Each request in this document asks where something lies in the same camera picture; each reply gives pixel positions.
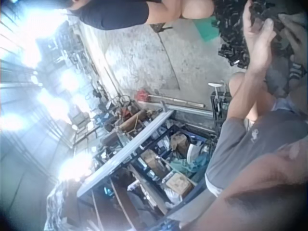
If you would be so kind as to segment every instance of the green object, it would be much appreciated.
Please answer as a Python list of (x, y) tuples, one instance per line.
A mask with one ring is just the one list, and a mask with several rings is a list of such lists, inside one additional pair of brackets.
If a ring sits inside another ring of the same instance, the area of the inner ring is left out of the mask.
[(205, 42), (209, 42), (210, 40), (219, 36), (219, 30), (216, 27), (212, 26), (212, 22), (216, 20), (215, 16), (205, 18), (205, 19), (197, 19), (193, 20), (194, 24), (197, 27), (202, 39)]

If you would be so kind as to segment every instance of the pipe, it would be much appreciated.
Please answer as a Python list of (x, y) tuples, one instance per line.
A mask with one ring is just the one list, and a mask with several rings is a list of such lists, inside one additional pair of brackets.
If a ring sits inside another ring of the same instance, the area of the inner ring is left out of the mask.
[[(149, 106), (154, 106), (154, 107), (162, 107), (160, 103), (148, 103), (148, 102), (143, 102), (143, 101), (138, 101), (140, 104), (144, 105), (149, 105)], [(182, 106), (177, 106), (177, 105), (171, 105), (171, 104), (166, 104), (166, 107), (170, 110), (175, 110), (175, 111), (180, 111), (180, 112), (186, 112), (186, 113), (191, 113), (199, 116), (206, 116), (206, 117), (211, 117), (213, 118), (213, 112), (208, 111), (208, 110), (200, 110), (200, 109), (195, 109), (195, 108), (190, 108), (190, 107), (182, 107)]]

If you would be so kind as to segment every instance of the finger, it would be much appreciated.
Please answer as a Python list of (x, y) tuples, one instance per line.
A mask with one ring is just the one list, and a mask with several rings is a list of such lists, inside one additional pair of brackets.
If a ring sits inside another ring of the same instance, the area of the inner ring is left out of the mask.
[(259, 18), (256, 18), (254, 25), (251, 27), (251, 31), (256, 33), (256, 32), (259, 32), (261, 28), (262, 28), (262, 20)]
[(292, 31), (298, 39), (301, 39), (305, 34), (305, 29), (299, 24), (293, 22), (288, 16), (285, 14), (280, 14), (279, 19), (288, 28)]
[(252, 4), (251, 0), (248, 0), (246, 5), (245, 5), (245, 9), (244, 9), (244, 13), (243, 13), (244, 28), (250, 28), (251, 27), (251, 13), (250, 13), (251, 4)]
[(299, 44), (298, 44), (296, 38), (294, 37), (294, 35), (287, 28), (285, 29), (284, 33), (285, 33), (285, 36), (287, 37), (287, 39), (289, 40), (293, 50), (297, 51), (299, 49)]
[(263, 42), (271, 42), (272, 34), (274, 32), (274, 22), (272, 19), (268, 18), (265, 20), (264, 25), (261, 30), (260, 40)]
[(272, 34), (270, 35), (270, 38), (269, 38), (269, 42), (272, 42), (273, 39), (276, 37), (277, 33), (275, 31), (272, 32)]

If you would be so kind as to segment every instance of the black shirt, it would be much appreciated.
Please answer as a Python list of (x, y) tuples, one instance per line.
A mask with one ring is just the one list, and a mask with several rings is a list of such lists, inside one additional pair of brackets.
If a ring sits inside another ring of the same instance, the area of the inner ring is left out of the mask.
[(146, 2), (147, 0), (91, 0), (72, 13), (92, 27), (101, 30), (120, 29), (141, 25), (147, 21), (149, 7)]

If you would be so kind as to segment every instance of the blue metal frame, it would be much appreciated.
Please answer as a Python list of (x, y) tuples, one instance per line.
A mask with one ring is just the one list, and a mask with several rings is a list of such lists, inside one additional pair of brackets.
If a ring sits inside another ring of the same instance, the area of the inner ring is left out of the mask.
[[(127, 167), (127, 165), (129, 164), (133, 164), (134, 167), (136, 168), (136, 170), (149, 182), (152, 183), (152, 185), (154, 186), (154, 190), (161, 195), (166, 201), (169, 201), (169, 198), (167, 197), (167, 195), (165, 194), (165, 192), (161, 189), (161, 187), (159, 187), (157, 185), (157, 183), (155, 181), (153, 181), (148, 175), (147, 173), (151, 170), (149, 167), (147, 167), (147, 169), (145, 171), (143, 171), (137, 164), (136, 164), (136, 160), (148, 149), (153, 149), (157, 143), (159, 141), (161, 141), (165, 136), (172, 136), (173, 134), (175, 134), (176, 132), (180, 131), (181, 133), (187, 135), (190, 139), (197, 139), (199, 141), (202, 142), (206, 142), (207, 138), (199, 136), (195, 133), (189, 132), (185, 129), (179, 128), (176, 125), (173, 125), (172, 127), (170, 127), (169, 129), (167, 129), (163, 134), (161, 134), (158, 138), (156, 138), (155, 140), (153, 140), (151, 137), (145, 141), (142, 145), (145, 145), (143, 149), (138, 148), (136, 150), (135, 153), (137, 153), (136, 156), (134, 156), (133, 154), (131, 155), (132, 159), (130, 161), (128, 161), (125, 164), (121, 164), (119, 165), (119, 167), (109, 176), (111, 177), (114, 173), (116, 173), (120, 168), (122, 167)], [(170, 154), (171, 154), (172, 150), (165, 150), (164, 152), (162, 152), (159, 156), (162, 158), (167, 158)], [(101, 186), (102, 184), (106, 183), (109, 180), (109, 177), (105, 178), (102, 180), (102, 182), (100, 184), (97, 184), (95, 186), (95, 188), (93, 188), (93, 190), (96, 190), (99, 186)], [(152, 227), (147, 228), (146, 230), (155, 230), (155, 228), (157, 227), (161, 227), (166, 220), (168, 219), (168, 216), (170, 216), (171, 214), (175, 213), (176, 211), (178, 211), (179, 209), (181, 209), (183, 206), (185, 206), (186, 204), (188, 204), (190, 201), (192, 201), (194, 198), (196, 198), (200, 193), (202, 193), (204, 190), (206, 189), (206, 183), (205, 183), (205, 179), (203, 179), (201, 182), (198, 183), (198, 185), (196, 187), (194, 187), (194, 189), (183, 199), (183, 201), (175, 206), (172, 210), (170, 210), (164, 217), (162, 217), (160, 220), (158, 220), (158, 222), (153, 225)], [(82, 201), (82, 199), (78, 199), (81, 203), (85, 204), (84, 201)]]

